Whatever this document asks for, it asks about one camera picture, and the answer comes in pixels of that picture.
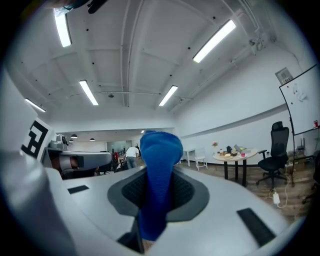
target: white ceiling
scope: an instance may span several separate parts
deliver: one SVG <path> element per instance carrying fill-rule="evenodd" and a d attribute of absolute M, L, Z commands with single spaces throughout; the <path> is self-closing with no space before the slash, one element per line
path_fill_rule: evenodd
<path fill-rule="evenodd" d="M 53 10 L 43 9 L 17 40 L 7 68 L 22 95 L 47 110 L 70 98 L 87 104 L 79 85 L 87 80 L 102 106 L 155 109 L 163 96 L 115 93 L 109 98 L 106 92 L 166 94 L 177 85 L 165 105 L 171 111 L 188 101 L 181 98 L 196 97 L 234 68 L 231 60 L 238 63 L 253 54 L 250 39 L 259 35 L 267 43 L 268 19 L 261 1 L 253 2 L 258 30 L 242 0 L 108 0 L 94 14 L 84 5 L 67 14 L 72 45 L 65 48 Z M 194 62 L 197 51 L 229 19 L 236 29 L 201 63 Z"/>

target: floor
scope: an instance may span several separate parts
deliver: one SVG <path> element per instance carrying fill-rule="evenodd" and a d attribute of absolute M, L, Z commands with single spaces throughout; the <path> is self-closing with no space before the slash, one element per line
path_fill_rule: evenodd
<path fill-rule="evenodd" d="M 188 166 L 188 163 L 186 161 L 181 162 L 181 164 L 179 164 L 178 166 L 198 172 L 195 162 L 191 162 L 190 167 Z M 220 165 L 208 164 L 208 169 L 206 169 L 205 167 L 201 167 L 199 169 L 199 172 L 207 175 L 221 177 L 222 179 L 225 178 L 225 169 L 223 166 Z M 286 203 L 286 188 L 288 200 L 286 207 L 282 209 L 274 205 L 273 200 L 271 198 L 267 198 L 271 189 L 271 179 L 263 180 L 259 183 L 258 186 L 256 185 L 256 181 L 263 177 L 262 169 L 260 169 L 259 167 L 247 167 L 246 172 L 246 188 L 252 193 L 254 193 L 257 197 L 261 198 L 261 200 L 265 200 L 267 203 L 270 203 L 274 207 L 274 209 L 280 212 L 283 216 L 285 216 L 290 223 L 293 223 L 295 220 L 308 214 L 310 203 L 307 202 L 306 204 L 302 204 L 302 200 L 306 196 L 312 194 L 313 192 L 311 190 L 311 187 L 314 184 L 314 166 L 312 163 L 306 164 L 304 170 L 294 172 L 294 187 L 291 186 L 291 182 L 288 184 L 286 188 L 284 180 L 274 180 L 274 188 L 276 189 L 276 192 L 279 194 L 281 204 Z M 242 174 L 242 167 L 239 166 L 238 177 L 241 178 Z M 235 167 L 228 166 L 228 178 L 235 178 Z M 147 241 L 144 239 L 142 241 L 145 251 L 147 251 L 154 244 L 154 242 Z"/>

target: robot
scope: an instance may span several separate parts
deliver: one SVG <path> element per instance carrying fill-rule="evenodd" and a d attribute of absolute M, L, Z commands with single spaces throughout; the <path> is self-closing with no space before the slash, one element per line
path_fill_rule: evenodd
<path fill-rule="evenodd" d="M 64 150 L 63 142 L 57 142 L 62 137 L 51 143 L 54 133 L 44 138 L 37 157 L 25 154 L 21 146 L 37 114 L 25 105 L 8 74 L 4 73 L 1 82 L 0 118 L 5 121 L 1 128 L 5 143 L 0 148 L 2 194 L 21 229 L 46 253 L 267 256 L 277 254 L 304 221 L 289 226 L 244 187 L 175 166 L 171 176 L 174 200 L 165 229 L 144 251 L 138 214 L 147 191 L 147 168 L 63 180 L 48 161 L 54 147 L 61 157 L 77 158 L 79 172 L 108 164 L 111 155 Z M 63 171 L 71 170 L 63 159 L 60 165 Z"/>

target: blue cloth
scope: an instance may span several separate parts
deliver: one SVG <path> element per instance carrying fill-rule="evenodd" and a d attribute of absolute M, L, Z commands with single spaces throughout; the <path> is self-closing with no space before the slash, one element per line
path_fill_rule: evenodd
<path fill-rule="evenodd" d="M 171 210 L 172 169 L 180 161 L 183 147 L 177 136 L 162 131 L 147 131 L 140 147 L 147 166 L 147 189 L 139 212 L 139 229 L 143 239 L 155 241 L 166 228 L 166 214 Z"/>

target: whiteboard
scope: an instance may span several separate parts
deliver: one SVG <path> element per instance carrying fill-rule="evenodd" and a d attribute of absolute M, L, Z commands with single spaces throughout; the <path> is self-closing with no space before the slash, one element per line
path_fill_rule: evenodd
<path fill-rule="evenodd" d="M 317 65 L 280 86 L 290 112 L 294 135 L 320 126 L 320 70 Z"/>

